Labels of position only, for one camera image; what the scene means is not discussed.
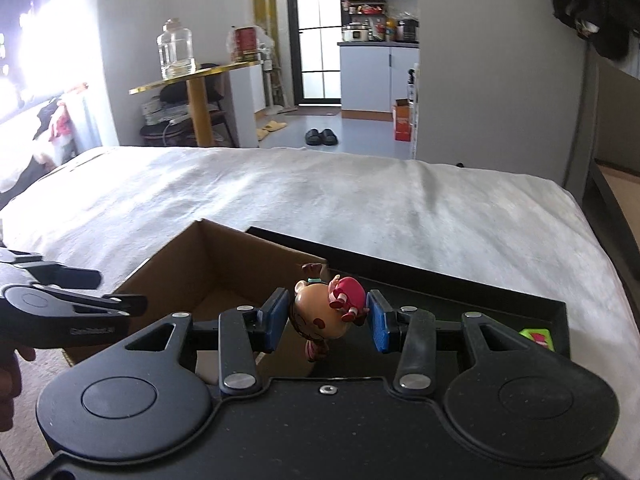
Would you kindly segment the brown-haired doll figurine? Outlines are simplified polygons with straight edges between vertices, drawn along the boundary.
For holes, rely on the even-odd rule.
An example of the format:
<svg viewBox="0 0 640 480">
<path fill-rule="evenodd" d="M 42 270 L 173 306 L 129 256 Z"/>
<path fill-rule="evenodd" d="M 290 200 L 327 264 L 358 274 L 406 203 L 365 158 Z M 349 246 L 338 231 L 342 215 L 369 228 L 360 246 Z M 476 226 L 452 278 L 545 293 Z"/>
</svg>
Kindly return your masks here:
<svg viewBox="0 0 640 480">
<path fill-rule="evenodd" d="M 321 263 L 302 266 L 304 278 L 294 287 L 290 322 L 305 339 L 305 356 L 317 361 L 329 351 L 329 342 L 345 336 L 352 326 L 361 326 L 369 314 L 367 292 L 351 276 L 324 277 Z"/>
</svg>

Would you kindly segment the green toy box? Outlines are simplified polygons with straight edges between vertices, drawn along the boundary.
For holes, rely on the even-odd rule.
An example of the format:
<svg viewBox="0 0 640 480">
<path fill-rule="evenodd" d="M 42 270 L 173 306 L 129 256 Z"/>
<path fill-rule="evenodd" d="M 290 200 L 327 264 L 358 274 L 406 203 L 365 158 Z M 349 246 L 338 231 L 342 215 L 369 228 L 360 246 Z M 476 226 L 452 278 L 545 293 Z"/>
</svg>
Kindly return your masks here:
<svg viewBox="0 0 640 480">
<path fill-rule="evenodd" d="M 545 328 L 526 328 L 520 331 L 520 335 L 550 351 L 554 350 L 551 333 Z"/>
</svg>

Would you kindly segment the brown cardboard box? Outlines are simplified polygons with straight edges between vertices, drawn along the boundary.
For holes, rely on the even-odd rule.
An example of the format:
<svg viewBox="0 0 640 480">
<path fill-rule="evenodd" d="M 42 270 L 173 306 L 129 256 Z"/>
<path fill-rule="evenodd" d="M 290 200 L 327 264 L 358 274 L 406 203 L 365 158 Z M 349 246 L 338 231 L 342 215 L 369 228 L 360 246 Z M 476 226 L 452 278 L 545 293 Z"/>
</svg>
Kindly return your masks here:
<svg viewBox="0 0 640 480">
<path fill-rule="evenodd" d="M 307 263 L 326 260 L 198 220 L 106 291 L 148 298 L 145 314 L 131 321 L 133 334 L 174 312 L 200 322 L 239 306 L 260 307 L 277 288 L 293 290 Z"/>
</svg>

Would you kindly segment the black tray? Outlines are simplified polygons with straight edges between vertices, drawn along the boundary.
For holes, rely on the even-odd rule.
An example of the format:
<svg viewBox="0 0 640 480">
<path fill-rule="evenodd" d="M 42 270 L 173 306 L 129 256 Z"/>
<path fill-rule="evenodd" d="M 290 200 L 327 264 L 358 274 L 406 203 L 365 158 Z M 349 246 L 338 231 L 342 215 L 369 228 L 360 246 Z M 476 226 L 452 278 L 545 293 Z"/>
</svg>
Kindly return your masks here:
<svg viewBox="0 0 640 480">
<path fill-rule="evenodd" d="M 439 322 L 459 322 L 463 313 L 476 311 L 518 332 L 543 328 L 550 332 L 554 350 L 570 356 L 570 331 L 562 301 L 406 266 L 257 226 L 247 233 L 326 260 L 329 274 L 352 276 L 365 290 L 379 290 L 396 309 L 409 306 L 427 310 Z M 328 355 L 314 364 L 309 375 L 393 379 L 398 361 L 397 353 L 376 351 L 367 326 L 354 327 L 330 345 Z"/>
</svg>

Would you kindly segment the white bed blanket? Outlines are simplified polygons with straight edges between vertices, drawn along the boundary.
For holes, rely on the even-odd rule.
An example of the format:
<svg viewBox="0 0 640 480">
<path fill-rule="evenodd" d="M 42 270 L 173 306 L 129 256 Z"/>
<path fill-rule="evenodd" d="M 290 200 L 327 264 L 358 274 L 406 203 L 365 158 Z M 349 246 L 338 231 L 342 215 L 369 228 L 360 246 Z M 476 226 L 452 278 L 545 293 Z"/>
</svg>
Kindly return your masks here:
<svg viewBox="0 0 640 480">
<path fill-rule="evenodd" d="M 195 220 L 260 226 L 563 300 L 573 359 L 620 400 L 606 460 L 639 474 L 639 331 L 574 197 L 527 174 L 270 148 L 95 148 L 14 198 L 4 242 L 113 290 Z"/>
</svg>

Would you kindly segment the yellow slippers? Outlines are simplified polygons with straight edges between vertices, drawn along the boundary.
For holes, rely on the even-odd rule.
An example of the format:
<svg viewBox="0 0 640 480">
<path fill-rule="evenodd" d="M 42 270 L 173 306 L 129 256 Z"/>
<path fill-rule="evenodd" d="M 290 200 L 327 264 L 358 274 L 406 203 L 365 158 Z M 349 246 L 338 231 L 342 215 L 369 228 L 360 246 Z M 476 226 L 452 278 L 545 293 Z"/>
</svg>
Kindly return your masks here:
<svg viewBox="0 0 640 480">
<path fill-rule="evenodd" d="M 267 136 L 270 136 L 271 133 L 275 133 L 286 128 L 288 124 L 286 122 L 277 122 L 276 120 L 270 120 L 265 125 L 259 127 L 256 130 L 256 136 L 259 142 L 265 140 Z"/>
</svg>

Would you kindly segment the black slippers pair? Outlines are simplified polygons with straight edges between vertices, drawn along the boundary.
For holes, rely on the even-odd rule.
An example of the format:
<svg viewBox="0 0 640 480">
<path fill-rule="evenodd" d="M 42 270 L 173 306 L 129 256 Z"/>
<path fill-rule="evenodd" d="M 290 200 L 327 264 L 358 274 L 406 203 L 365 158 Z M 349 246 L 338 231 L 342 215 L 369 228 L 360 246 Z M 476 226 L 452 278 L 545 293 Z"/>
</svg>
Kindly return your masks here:
<svg viewBox="0 0 640 480">
<path fill-rule="evenodd" d="M 305 133 L 305 143 L 309 146 L 335 146 L 338 139 L 331 129 L 310 129 Z"/>
</svg>

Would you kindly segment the orange cardboard box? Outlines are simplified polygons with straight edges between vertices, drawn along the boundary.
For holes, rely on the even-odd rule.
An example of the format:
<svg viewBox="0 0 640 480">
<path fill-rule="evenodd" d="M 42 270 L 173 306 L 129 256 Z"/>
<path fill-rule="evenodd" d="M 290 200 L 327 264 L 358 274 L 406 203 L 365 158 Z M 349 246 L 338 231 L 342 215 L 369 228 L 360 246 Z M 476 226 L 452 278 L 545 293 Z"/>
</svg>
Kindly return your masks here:
<svg viewBox="0 0 640 480">
<path fill-rule="evenodd" d="M 408 99 L 399 99 L 393 106 L 394 138 L 398 142 L 410 142 L 411 104 Z"/>
</svg>

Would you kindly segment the gold round side table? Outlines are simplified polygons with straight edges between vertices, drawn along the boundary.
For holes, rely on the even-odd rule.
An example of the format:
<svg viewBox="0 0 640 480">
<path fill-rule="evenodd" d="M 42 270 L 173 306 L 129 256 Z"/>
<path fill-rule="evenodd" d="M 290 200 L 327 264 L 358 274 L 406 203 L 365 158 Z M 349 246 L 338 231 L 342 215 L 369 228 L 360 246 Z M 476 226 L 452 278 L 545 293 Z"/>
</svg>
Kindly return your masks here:
<svg viewBox="0 0 640 480">
<path fill-rule="evenodd" d="M 130 96 L 134 96 L 138 93 L 165 87 L 168 84 L 184 82 L 186 84 L 189 110 L 198 147 L 214 148 L 217 143 L 214 138 L 212 123 L 210 122 L 205 78 L 256 65 L 257 62 L 234 62 L 226 65 L 217 65 L 215 67 L 199 68 L 190 74 L 154 81 L 150 84 L 144 84 L 143 86 L 132 88 L 128 93 Z"/>
</svg>

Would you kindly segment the black framed board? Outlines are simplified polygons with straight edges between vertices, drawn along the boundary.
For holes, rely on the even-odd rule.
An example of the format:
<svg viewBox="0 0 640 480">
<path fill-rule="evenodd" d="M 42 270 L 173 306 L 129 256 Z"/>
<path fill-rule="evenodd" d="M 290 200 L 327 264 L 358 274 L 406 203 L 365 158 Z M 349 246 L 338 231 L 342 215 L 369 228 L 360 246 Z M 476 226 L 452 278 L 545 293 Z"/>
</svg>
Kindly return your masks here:
<svg viewBox="0 0 640 480">
<path fill-rule="evenodd" d="M 582 210 L 612 260 L 631 307 L 639 311 L 639 243 L 605 174 L 594 160 L 588 170 Z"/>
</svg>

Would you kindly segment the red canister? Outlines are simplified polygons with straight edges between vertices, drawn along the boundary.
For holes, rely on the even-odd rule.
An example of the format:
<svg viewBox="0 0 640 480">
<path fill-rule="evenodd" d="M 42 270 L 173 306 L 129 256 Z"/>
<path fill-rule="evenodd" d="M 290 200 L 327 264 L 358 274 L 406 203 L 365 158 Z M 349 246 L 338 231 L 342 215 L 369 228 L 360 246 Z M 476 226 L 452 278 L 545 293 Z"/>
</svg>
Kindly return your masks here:
<svg viewBox="0 0 640 480">
<path fill-rule="evenodd" d="M 257 32 L 254 26 L 235 27 L 232 30 L 232 37 L 235 62 L 259 60 Z"/>
</svg>

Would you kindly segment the white kitchen cabinet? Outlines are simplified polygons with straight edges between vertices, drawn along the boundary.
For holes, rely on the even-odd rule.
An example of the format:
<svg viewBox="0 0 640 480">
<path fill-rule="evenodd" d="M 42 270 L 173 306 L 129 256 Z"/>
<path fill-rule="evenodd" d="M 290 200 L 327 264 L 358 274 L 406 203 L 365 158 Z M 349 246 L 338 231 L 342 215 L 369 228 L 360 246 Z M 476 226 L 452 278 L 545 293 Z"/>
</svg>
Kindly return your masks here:
<svg viewBox="0 0 640 480">
<path fill-rule="evenodd" d="M 420 61 L 411 44 L 340 44 L 341 106 L 344 112 L 390 115 L 408 92 L 409 70 Z"/>
</svg>

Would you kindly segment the clear glass jar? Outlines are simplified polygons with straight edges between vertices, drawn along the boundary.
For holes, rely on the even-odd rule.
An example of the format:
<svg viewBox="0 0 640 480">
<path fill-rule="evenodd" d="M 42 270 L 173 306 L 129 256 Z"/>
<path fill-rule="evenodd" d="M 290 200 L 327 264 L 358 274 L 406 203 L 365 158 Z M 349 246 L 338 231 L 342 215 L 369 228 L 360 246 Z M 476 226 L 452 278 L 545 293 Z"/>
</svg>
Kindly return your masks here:
<svg viewBox="0 0 640 480">
<path fill-rule="evenodd" d="M 163 32 L 157 37 L 160 56 L 160 73 L 165 80 L 186 76 L 196 71 L 192 32 L 178 18 L 170 18 L 163 24 Z"/>
</svg>

